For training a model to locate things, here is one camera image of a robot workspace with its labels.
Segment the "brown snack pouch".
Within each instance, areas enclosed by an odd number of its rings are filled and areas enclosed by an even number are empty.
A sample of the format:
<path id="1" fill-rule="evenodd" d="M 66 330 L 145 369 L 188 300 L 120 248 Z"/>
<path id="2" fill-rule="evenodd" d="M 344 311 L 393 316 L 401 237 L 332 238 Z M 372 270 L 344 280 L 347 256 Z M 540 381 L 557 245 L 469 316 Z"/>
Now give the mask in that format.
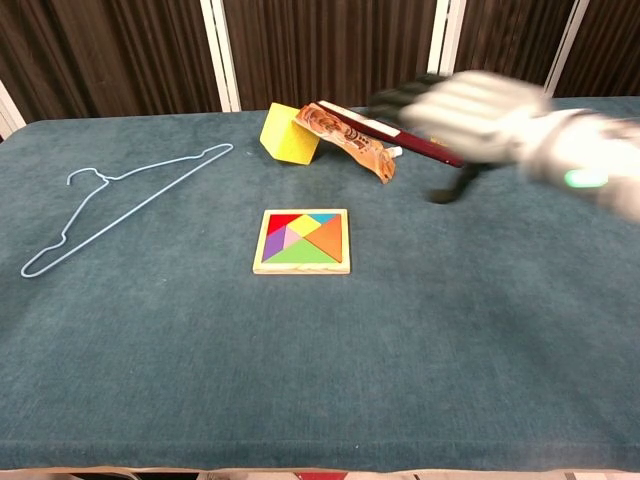
<path id="1" fill-rule="evenodd" d="M 375 173 L 383 184 L 394 177 L 396 163 L 389 149 L 379 140 L 359 132 L 319 105 L 305 105 L 296 114 L 294 121 L 320 139 L 343 149 L 359 165 Z"/>

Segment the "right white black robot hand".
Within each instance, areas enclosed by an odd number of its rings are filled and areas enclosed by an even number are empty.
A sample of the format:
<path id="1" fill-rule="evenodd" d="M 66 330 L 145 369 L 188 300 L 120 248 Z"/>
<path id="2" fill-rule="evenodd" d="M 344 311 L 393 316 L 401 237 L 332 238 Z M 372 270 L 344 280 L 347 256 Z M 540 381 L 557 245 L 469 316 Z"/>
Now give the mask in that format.
<path id="1" fill-rule="evenodd" d="M 483 173 L 511 163 L 526 124 L 550 111 L 542 87 L 478 70 L 426 73 L 373 94 L 367 105 L 371 117 L 419 130 L 462 157 L 451 186 L 429 192 L 435 204 L 460 200 Z"/>

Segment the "blue table cloth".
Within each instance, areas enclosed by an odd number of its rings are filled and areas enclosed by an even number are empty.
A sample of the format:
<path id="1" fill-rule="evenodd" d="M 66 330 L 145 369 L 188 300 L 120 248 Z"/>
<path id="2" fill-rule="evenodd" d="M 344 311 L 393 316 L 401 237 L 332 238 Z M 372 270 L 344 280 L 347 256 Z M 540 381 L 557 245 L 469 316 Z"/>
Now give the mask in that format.
<path id="1" fill-rule="evenodd" d="M 510 168 L 274 161 L 261 111 L 0 143 L 0 468 L 640 470 L 640 225 Z M 267 209 L 351 272 L 260 275 Z"/>

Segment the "tangram puzzle tray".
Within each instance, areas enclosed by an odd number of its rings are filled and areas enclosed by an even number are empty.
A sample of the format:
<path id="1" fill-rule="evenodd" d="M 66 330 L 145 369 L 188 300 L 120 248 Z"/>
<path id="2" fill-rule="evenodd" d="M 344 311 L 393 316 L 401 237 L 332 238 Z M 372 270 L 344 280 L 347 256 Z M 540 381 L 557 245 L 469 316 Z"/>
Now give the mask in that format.
<path id="1" fill-rule="evenodd" d="M 271 214 L 312 214 L 339 213 L 342 219 L 342 247 L 343 261 L 332 264 L 270 264 L 262 261 L 263 250 Z M 317 275 L 317 274 L 348 274 L 351 272 L 351 252 L 349 237 L 348 211 L 341 208 L 326 209 L 267 209 L 263 213 L 258 242 L 253 261 L 253 272 L 260 275 Z"/>

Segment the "white partition post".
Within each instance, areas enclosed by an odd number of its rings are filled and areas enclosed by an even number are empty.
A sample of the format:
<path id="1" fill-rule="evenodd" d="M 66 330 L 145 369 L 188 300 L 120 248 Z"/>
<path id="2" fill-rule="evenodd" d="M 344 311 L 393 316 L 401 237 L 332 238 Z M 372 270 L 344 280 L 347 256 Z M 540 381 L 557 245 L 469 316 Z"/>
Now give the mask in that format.
<path id="1" fill-rule="evenodd" d="M 573 0 L 570 14 L 544 83 L 544 91 L 548 96 L 553 96 L 555 93 L 589 4 L 590 0 Z"/>
<path id="2" fill-rule="evenodd" d="M 467 0 L 436 0 L 427 72 L 450 75 L 454 71 Z"/>
<path id="3" fill-rule="evenodd" d="M 242 110 L 241 99 L 224 1 L 200 0 L 200 8 L 222 111 L 240 112 Z"/>
<path id="4" fill-rule="evenodd" d="M 0 138 L 6 140 L 25 126 L 26 122 L 23 116 L 0 80 Z"/>

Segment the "dark red folding fan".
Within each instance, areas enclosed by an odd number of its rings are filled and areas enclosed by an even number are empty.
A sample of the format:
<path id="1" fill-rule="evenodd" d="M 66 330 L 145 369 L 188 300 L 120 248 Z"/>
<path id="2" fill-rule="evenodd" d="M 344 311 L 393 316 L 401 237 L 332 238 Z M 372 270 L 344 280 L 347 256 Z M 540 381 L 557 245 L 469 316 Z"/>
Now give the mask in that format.
<path id="1" fill-rule="evenodd" d="M 418 137 L 408 131 L 392 127 L 383 122 L 370 119 L 326 100 L 320 100 L 317 104 L 328 113 L 331 113 L 363 134 L 409 149 L 415 153 L 455 168 L 461 168 L 464 165 L 464 161 L 460 157 L 430 140 Z"/>

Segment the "yellow hexagonal block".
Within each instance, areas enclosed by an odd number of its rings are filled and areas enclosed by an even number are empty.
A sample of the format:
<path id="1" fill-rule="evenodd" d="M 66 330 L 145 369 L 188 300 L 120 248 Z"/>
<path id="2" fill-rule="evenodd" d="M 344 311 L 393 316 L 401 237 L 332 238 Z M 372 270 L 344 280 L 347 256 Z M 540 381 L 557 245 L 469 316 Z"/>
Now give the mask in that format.
<path id="1" fill-rule="evenodd" d="M 275 160 L 309 165 L 319 138 L 295 122 L 298 113 L 299 110 L 294 107 L 273 102 L 269 107 L 259 141 Z"/>

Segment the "red triangle tangram piece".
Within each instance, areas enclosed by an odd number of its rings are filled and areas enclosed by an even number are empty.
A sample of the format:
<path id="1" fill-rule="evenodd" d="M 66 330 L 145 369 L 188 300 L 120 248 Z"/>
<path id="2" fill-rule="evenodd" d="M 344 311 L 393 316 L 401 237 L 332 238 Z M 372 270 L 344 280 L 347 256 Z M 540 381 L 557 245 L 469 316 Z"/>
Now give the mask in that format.
<path id="1" fill-rule="evenodd" d="M 291 221 L 297 219 L 299 214 L 271 214 L 269 217 L 267 234 L 271 235 L 280 228 L 285 227 Z"/>

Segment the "green triangle tangram piece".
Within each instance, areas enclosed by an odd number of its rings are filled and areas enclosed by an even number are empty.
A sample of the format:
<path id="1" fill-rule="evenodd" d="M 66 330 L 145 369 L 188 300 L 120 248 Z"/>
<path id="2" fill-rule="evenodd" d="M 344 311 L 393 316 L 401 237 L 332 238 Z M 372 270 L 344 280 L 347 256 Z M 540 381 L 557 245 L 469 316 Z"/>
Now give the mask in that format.
<path id="1" fill-rule="evenodd" d="M 334 259 L 306 239 L 301 239 L 264 260 L 264 263 L 332 264 L 339 263 L 339 260 Z"/>

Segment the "yellow square tangram piece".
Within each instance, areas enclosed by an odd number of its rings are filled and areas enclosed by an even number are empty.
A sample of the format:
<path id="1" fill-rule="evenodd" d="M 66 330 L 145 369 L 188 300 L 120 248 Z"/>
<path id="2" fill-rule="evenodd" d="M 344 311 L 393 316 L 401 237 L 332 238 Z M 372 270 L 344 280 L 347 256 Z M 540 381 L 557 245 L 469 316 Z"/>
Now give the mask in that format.
<path id="1" fill-rule="evenodd" d="M 321 223 L 309 214 L 302 214 L 287 224 L 287 228 L 300 237 L 306 237 L 321 226 Z"/>

